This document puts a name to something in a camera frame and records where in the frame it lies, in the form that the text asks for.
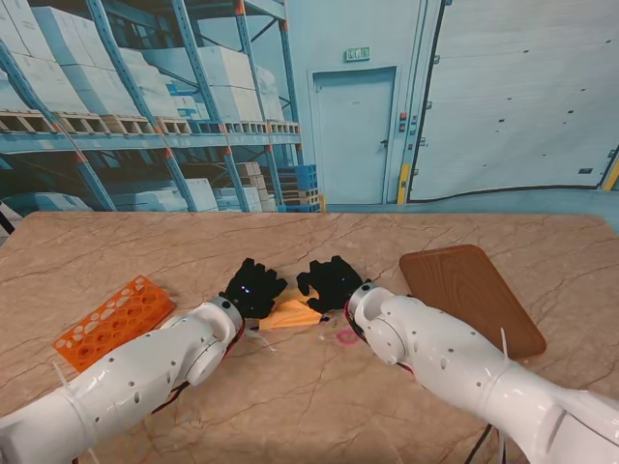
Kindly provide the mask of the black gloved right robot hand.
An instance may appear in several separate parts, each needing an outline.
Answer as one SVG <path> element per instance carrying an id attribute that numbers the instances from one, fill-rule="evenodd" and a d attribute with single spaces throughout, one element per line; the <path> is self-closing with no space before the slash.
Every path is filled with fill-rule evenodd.
<path id="1" fill-rule="evenodd" d="M 345 308 L 353 293 L 370 283 L 370 279 L 362 279 L 340 255 L 328 262 L 311 261 L 309 271 L 298 274 L 296 280 L 304 296 L 311 289 L 317 293 L 318 297 L 309 298 L 306 305 L 320 314 Z"/>

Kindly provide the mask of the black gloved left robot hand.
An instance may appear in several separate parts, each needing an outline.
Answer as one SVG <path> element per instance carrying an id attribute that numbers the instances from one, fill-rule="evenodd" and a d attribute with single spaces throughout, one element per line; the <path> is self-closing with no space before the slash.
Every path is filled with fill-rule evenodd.
<path id="1" fill-rule="evenodd" d="M 273 269 L 246 258 L 220 295 L 236 307 L 246 319 L 264 319 L 285 290 L 287 281 Z"/>

